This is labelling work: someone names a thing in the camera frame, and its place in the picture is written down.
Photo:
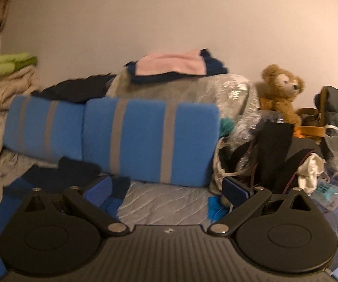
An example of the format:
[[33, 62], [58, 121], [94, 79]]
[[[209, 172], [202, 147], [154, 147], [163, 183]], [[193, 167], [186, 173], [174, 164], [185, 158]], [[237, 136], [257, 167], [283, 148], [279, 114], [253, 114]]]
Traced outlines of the dark blue fleece garment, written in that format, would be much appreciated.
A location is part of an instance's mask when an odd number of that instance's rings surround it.
[[[23, 198], [33, 188], [38, 187], [48, 193], [59, 194], [71, 186], [86, 187], [103, 175], [111, 176], [102, 172], [98, 165], [73, 161], [66, 157], [60, 159], [56, 168], [33, 165], [22, 176], [3, 188], [0, 203], [0, 234]], [[5, 273], [6, 269], [0, 259], [0, 278]]]

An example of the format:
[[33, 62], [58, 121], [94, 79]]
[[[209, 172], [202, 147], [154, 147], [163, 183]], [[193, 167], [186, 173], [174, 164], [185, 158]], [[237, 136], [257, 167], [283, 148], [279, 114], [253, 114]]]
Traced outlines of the white cloth bag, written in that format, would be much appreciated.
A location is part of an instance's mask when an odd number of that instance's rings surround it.
[[219, 155], [220, 150], [222, 150], [223, 148], [229, 148], [229, 144], [226, 142], [225, 138], [219, 139], [219, 141], [217, 142], [212, 162], [212, 180], [209, 184], [209, 190], [212, 192], [212, 194], [218, 196], [222, 195], [222, 182], [225, 177], [241, 176], [244, 175], [248, 170], [247, 168], [245, 168], [236, 172], [227, 172], [221, 164], [221, 159]]

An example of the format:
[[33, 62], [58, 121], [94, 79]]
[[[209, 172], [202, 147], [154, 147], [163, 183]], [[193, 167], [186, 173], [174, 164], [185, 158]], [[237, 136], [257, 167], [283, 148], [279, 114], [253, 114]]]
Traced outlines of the grey quilted bed cover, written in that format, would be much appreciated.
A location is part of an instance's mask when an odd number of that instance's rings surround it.
[[[3, 188], [22, 176], [33, 165], [57, 167], [44, 161], [14, 152], [4, 151], [0, 156], [0, 203]], [[197, 225], [207, 228], [207, 188], [177, 187], [156, 183], [132, 181], [127, 194], [117, 208], [117, 218], [130, 228], [138, 225]]]

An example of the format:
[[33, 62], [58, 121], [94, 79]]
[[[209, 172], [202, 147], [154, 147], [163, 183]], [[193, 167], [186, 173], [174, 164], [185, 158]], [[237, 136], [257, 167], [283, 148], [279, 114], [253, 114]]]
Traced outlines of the left blue striped pillow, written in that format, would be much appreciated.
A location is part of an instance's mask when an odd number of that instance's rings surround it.
[[8, 111], [3, 145], [11, 151], [56, 163], [82, 159], [82, 104], [18, 95]]

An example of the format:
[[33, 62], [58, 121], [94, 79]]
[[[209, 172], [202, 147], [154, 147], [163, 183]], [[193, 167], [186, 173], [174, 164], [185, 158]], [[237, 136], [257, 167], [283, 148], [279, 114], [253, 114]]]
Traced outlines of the blue striped pillow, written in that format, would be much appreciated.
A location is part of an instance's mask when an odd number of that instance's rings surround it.
[[18, 95], [8, 111], [3, 145], [11, 151], [56, 163], [82, 159], [82, 104]]
[[93, 99], [84, 111], [83, 159], [132, 180], [205, 187], [219, 126], [214, 104]]

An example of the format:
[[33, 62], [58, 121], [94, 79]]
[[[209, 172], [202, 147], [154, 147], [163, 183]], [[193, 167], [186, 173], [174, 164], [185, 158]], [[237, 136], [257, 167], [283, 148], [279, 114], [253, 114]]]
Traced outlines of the right blue striped pillow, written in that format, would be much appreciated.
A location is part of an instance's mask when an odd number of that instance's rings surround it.
[[219, 126], [214, 104], [93, 99], [84, 111], [83, 159], [132, 180], [205, 187]]

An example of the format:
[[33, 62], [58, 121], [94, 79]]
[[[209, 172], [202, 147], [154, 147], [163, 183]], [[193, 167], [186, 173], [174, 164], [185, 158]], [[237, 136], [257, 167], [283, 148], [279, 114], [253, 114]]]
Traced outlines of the grey plastic-covered bundle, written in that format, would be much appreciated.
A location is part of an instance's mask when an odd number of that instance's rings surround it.
[[132, 82], [131, 75], [124, 69], [114, 78], [106, 95], [111, 98], [215, 104], [222, 118], [243, 120], [251, 126], [261, 119], [254, 83], [244, 76], [231, 73], [138, 85]]

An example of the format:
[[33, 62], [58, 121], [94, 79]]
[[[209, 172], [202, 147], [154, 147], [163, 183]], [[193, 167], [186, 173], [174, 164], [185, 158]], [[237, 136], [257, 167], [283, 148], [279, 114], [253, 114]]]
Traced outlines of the brown teddy bear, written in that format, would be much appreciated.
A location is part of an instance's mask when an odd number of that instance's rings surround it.
[[304, 81], [276, 64], [264, 68], [261, 77], [268, 85], [268, 93], [260, 98], [262, 109], [277, 111], [285, 123], [301, 126], [301, 118], [292, 103], [304, 91]]

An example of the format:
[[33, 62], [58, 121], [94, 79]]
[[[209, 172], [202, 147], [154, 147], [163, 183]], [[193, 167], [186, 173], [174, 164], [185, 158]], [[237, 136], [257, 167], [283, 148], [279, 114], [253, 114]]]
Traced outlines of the dark grey backpack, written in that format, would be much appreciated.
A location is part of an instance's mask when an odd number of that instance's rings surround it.
[[315, 107], [320, 113], [320, 125], [338, 126], [338, 89], [325, 86], [314, 97]]

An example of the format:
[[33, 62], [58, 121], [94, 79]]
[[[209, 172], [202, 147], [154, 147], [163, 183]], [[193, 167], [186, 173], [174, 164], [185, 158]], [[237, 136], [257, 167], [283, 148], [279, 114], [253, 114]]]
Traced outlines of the navy folded garment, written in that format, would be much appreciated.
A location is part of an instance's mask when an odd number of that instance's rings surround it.
[[135, 74], [135, 66], [137, 61], [129, 62], [125, 65], [125, 67], [128, 74], [130, 75], [131, 82], [138, 85], [172, 82], [183, 78], [201, 78], [228, 73], [228, 69], [224, 66], [224, 64], [220, 60], [212, 57], [207, 49], [202, 49], [199, 51], [202, 58], [204, 58], [206, 64], [206, 75], [204, 76], [193, 76], [189, 74], [179, 74], [174, 72], [150, 76], [137, 76]]

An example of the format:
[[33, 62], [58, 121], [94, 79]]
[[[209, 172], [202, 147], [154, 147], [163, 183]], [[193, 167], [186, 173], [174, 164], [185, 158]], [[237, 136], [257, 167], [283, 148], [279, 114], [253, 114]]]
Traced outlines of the pink folded towel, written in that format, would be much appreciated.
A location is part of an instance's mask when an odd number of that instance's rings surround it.
[[206, 64], [199, 50], [184, 53], [154, 53], [136, 62], [137, 76], [150, 76], [165, 73], [206, 75]]

